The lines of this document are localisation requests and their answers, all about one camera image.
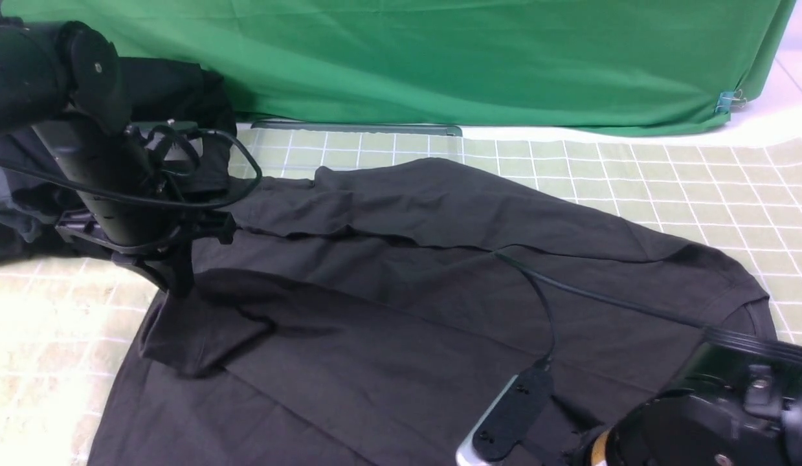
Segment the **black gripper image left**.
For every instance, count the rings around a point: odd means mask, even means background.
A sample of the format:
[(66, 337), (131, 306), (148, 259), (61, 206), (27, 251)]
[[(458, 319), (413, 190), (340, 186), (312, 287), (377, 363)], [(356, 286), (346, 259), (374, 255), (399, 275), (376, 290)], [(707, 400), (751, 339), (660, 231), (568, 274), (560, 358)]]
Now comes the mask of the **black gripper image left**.
[(100, 247), (115, 265), (136, 272), (177, 298), (188, 296), (194, 288), (194, 242), (215, 238), (221, 245), (230, 245), (237, 229), (232, 214), (218, 210), (137, 215), (134, 209), (123, 209), (113, 216), (70, 210), (56, 224), (67, 242)]

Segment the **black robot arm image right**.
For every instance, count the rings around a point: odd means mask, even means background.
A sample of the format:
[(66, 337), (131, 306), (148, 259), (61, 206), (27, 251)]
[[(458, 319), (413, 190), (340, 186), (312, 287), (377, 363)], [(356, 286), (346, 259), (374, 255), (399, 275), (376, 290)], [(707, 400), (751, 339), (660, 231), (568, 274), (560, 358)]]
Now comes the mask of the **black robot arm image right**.
[(802, 347), (709, 328), (657, 395), (572, 465), (802, 465)]

